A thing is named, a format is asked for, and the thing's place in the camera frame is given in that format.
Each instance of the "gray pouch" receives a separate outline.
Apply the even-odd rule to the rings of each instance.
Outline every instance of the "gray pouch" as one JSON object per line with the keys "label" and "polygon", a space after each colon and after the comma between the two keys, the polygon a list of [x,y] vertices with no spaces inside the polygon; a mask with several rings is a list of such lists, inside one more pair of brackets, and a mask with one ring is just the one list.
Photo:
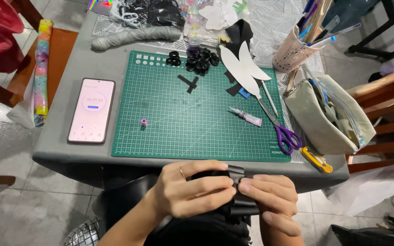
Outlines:
{"label": "gray pouch", "polygon": [[315,77],[334,105],[337,123],[324,113],[312,85],[303,80],[294,86],[285,104],[320,154],[352,154],[366,146],[376,134],[358,103],[329,75]]}

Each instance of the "phone screen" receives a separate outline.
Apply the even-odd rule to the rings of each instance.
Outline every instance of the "phone screen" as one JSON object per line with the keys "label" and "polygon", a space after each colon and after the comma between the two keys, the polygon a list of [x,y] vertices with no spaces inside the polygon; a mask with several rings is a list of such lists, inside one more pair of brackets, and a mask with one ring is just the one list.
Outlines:
{"label": "phone screen", "polygon": [[104,142],[114,88],[114,81],[83,80],[68,141]]}

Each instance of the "green cutting mat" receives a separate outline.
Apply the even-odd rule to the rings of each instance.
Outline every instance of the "green cutting mat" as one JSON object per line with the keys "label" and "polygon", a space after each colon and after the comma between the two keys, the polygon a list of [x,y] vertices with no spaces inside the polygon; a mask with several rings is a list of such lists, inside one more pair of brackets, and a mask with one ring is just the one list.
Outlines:
{"label": "green cutting mat", "polygon": [[[169,67],[166,58],[130,52],[112,156],[291,161],[279,150],[273,124],[258,101],[226,92],[233,84],[224,75],[227,69],[222,63],[198,76],[197,88],[189,94],[189,86],[177,78],[180,74],[193,81],[196,76],[186,71],[186,58],[181,57],[180,67]],[[263,71],[271,77],[266,85],[279,112],[277,120],[284,123],[275,72]],[[271,109],[263,88],[261,95]],[[262,126],[238,118],[228,111],[229,106],[261,118]],[[143,118],[146,128],[141,127]]]}

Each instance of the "pink glue tube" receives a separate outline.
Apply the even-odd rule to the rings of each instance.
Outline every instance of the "pink glue tube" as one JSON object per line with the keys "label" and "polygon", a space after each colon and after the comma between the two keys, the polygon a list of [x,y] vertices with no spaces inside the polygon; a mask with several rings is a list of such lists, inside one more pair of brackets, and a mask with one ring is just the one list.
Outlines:
{"label": "pink glue tube", "polygon": [[252,123],[255,126],[261,126],[262,124],[262,119],[256,118],[255,116],[246,113],[244,111],[241,111],[239,109],[234,109],[233,107],[229,107],[230,109],[235,112],[235,114],[238,114],[239,117],[243,118],[245,121]]}

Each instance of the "pen holder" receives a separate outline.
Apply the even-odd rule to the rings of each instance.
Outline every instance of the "pen holder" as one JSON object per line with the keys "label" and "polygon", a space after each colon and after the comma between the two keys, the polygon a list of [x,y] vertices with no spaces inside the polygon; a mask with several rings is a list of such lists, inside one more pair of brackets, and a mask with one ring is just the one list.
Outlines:
{"label": "pen holder", "polygon": [[280,72],[291,73],[302,65],[306,59],[314,55],[320,48],[310,48],[303,45],[298,39],[299,28],[294,25],[281,47],[273,56],[273,66]]}

